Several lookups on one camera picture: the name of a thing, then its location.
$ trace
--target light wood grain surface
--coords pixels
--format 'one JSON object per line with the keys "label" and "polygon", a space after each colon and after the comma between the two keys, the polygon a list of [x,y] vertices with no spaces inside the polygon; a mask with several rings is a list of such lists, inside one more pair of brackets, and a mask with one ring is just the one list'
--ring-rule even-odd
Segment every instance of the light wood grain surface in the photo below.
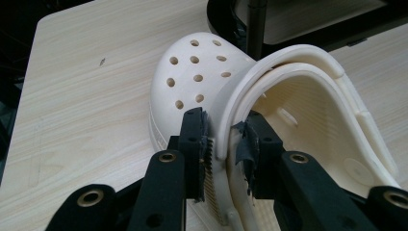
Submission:
{"label": "light wood grain surface", "polygon": [[[150,80],[177,39],[209,31],[206,1],[100,0],[37,28],[0,188],[0,230],[43,230],[91,183],[142,178]],[[408,189],[408,26],[332,53],[371,111]],[[188,230],[204,230],[188,210]]]}

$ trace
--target bolt hole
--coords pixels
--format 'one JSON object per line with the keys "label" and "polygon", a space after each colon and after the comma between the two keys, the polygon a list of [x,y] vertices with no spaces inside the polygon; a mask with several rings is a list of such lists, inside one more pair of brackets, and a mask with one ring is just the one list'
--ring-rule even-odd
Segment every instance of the bolt hole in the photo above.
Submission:
{"label": "bolt hole", "polygon": [[192,45],[192,46],[198,46],[200,43],[197,41],[197,40],[191,40],[190,41],[190,44]]}
{"label": "bolt hole", "polygon": [[219,42],[218,40],[213,40],[213,44],[215,44],[216,46],[221,46],[221,42]]}
{"label": "bolt hole", "polygon": [[84,197],[84,201],[92,202],[98,198],[98,193],[92,192]]}
{"label": "bolt hole", "polygon": [[184,103],[182,101],[180,101],[180,100],[177,100],[175,105],[176,105],[177,109],[181,110],[181,109],[184,108]]}
{"label": "bolt hole", "polygon": [[168,85],[169,87],[171,87],[171,88],[173,88],[174,85],[176,84],[176,82],[174,81],[173,78],[168,78],[166,82],[167,82],[167,85]]}
{"label": "bolt hole", "polygon": [[198,64],[198,62],[200,62],[200,60],[199,60],[197,57],[195,57],[195,56],[191,56],[191,57],[190,57],[190,61],[191,61],[193,64]]}
{"label": "bolt hole", "polygon": [[309,159],[302,154],[292,154],[291,160],[299,164],[306,164],[309,162]]}
{"label": "bolt hole", "polygon": [[164,162],[164,163],[172,162],[175,159],[176,159],[176,156],[171,153],[165,153],[159,156],[159,161]]}
{"label": "bolt hole", "polygon": [[77,204],[81,207],[90,207],[99,203],[103,198],[103,191],[101,190],[90,190],[83,193],[77,200]]}
{"label": "bolt hole", "polygon": [[198,94],[195,97],[195,102],[197,102],[197,103],[201,103],[203,100],[204,100],[204,95],[202,95],[202,94]]}
{"label": "bolt hole", "polygon": [[201,82],[201,81],[203,81],[203,76],[202,75],[195,75],[193,79],[194,79],[195,82]]}
{"label": "bolt hole", "polygon": [[222,73],[221,73],[221,77],[228,78],[228,77],[230,77],[230,76],[231,76],[231,73],[230,73],[230,72],[222,72]]}
{"label": "bolt hole", "polygon": [[146,220],[146,224],[147,226],[149,226],[150,228],[156,228],[162,225],[163,223],[163,216],[160,214],[153,214],[150,215],[147,220]]}
{"label": "bolt hole", "polygon": [[384,197],[388,202],[402,209],[408,209],[408,196],[399,192],[386,191]]}
{"label": "bolt hole", "polygon": [[227,60],[227,58],[223,57],[223,56],[217,56],[217,59],[221,62],[225,62]]}
{"label": "bolt hole", "polygon": [[170,63],[176,65],[176,64],[178,64],[178,59],[175,58],[175,57],[171,57],[170,58]]}

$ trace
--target black machine part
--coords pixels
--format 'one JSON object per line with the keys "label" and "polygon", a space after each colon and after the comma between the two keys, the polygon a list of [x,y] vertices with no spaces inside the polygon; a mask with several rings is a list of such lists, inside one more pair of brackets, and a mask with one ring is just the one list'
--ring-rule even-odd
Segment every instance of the black machine part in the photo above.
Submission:
{"label": "black machine part", "polygon": [[[186,199],[204,200],[207,127],[201,108],[187,111],[181,135],[152,156],[144,178],[119,192],[105,185],[77,190],[46,230],[185,230]],[[345,191],[313,156],[284,150],[256,112],[235,128],[242,133],[237,164],[247,191],[274,200],[281,230],[408,230],[408,192],[380,186],[363,198]]]}

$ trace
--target wooden table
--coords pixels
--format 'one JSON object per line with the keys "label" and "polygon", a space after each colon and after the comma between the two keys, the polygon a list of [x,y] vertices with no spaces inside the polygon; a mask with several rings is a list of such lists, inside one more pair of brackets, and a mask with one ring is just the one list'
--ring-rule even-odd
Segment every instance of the wooden table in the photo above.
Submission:
{"label": "wooden table", "polygon": [[[75,190],[117,191],[153,154],[150,80],[177,39],[209,31],[206,1],[100,0],[37,28],[0,188],[0,230],[43,230]],[[408,190],[408,26],[332,53],[376,120]],[[205,229],[188,210],[188,230]]]}

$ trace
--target white clog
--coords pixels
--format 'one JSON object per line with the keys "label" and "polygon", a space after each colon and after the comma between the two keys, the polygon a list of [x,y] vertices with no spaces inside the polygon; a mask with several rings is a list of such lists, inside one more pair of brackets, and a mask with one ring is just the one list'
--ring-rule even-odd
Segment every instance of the white clog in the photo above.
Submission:
{"label": "white clog", "polygon": [[181,38],[164,53],[151,85],[156,151],[179,135],[183,113],[196,107],[209,115],[213,156],[206,202],[192,207],[210,230],[272,229],[272,202],[247,196],[235,165],[241,136],[232,126],[250,110],[266,118],[286,150],[313,155],[342,188],[366,196],[373,186],[398,187],[395,163],[363,101],[343,68],[314,46],[255,62],[212,34]]}

